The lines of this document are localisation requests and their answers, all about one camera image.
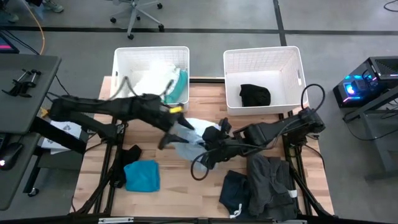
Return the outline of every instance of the dark gray cloth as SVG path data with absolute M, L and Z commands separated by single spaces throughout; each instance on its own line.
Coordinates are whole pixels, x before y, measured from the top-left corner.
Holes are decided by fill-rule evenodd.
M 250 214 L 278 221 L 296 218 L 296 205 L 288 192 L 289 163 L 279 157 L 264 157 L 257 153 L 248 157 L 247 169 L 252 194 Z

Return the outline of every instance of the office chair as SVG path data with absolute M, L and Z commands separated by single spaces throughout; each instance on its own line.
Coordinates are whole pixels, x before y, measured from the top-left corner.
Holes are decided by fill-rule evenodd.
M 113 14 L 111 16 L 111 22 L 115 23 L 116 17 L 124 17 L 127 14 L 130 14 L 129 27 L 127 28 L 127 37 L 130 40 L 132 40 L 134 38 L 134 35 L 131 34 L 132 26 L 134 25 L 134 22 L 136 21 L 136 19 L 138 21 L 141 20 L 141 15 L 144 15 L 144 16 L 148 17 L 150 20 L 156 22 L 159 25 L 159 31 L 164 32 L 163 24 L 142 10 L 145 7 L 153 6 L 154 4 L 157 5 L 158 9 L 162 9 L 163 5 L 159 1 L 152 1 L 152 2 L 147 2 L 145 4 L 139 4 L 139 0 L 113 0 L 114 5 L 119 5 L 121 2 L 128 2 L 130 4 L 131 8 L 128 8 L 119 13 Z

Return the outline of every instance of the white paper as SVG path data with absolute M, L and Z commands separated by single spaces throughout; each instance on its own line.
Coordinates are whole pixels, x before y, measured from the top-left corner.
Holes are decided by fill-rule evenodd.
M 50 124 L 58 129 L 64 130 L 65 132 L 73 135 L 76 138 L 80 137 L 81 134 L 81 126 L 72 122 L 58 122 L 58 121 L 51 121 Z M 50 149 L 51 155 L 56 154 L 59 152 L 65 152 L 69 149 L 66 147 L 61 146 L 60 144 L 44 138 L 42 143 L 42 148 Z

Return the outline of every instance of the computer mouse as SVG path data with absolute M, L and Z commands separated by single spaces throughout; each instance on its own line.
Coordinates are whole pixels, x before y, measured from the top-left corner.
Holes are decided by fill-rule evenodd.
M 12 169 L 17 162 L 19 153 L 24 147 L 18 142 L 10 143 L 6 148 L 0 151 L 0 170 Z

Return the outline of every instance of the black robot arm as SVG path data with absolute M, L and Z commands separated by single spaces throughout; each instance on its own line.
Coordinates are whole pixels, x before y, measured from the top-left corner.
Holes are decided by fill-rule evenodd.
M 271 149 L 267 147 L 275 138 L 286 134 L 289 143 L 294 146 L 305 144 L 308 133 L 320 133 L 325 125 L 314 109 L 304 108 L 298 114 L 275 123 L 250 124 L 233 132 L 229 136 L 231 125 L 228 119 L 220 121 L 220 130 L 215 127 L 206 128 L 202 138 L 205 141 L 207 153 L 201 163 L 209 169 L 217 162 L 225 162 L 235 156 L 249 156 L 259 151 Z
M 170 142 L 188 141 L 169 131 L 176 122 L 194 129 L 183 116 L 183 106 L 171 108 L 162 103 L 158 95 L 144 94 L 114 100 L 94 100 L 75 96 L 61 96 L 53 101 L 49 117 L 54 121 L 71 121 L 84 128 L 96 131 L 101 138 L 115 140 L 118 126 L 103 124 L 83 113 L 108 114 L 121 121 L 142 120 L 165 132 L 159 143 L 159 149 Z

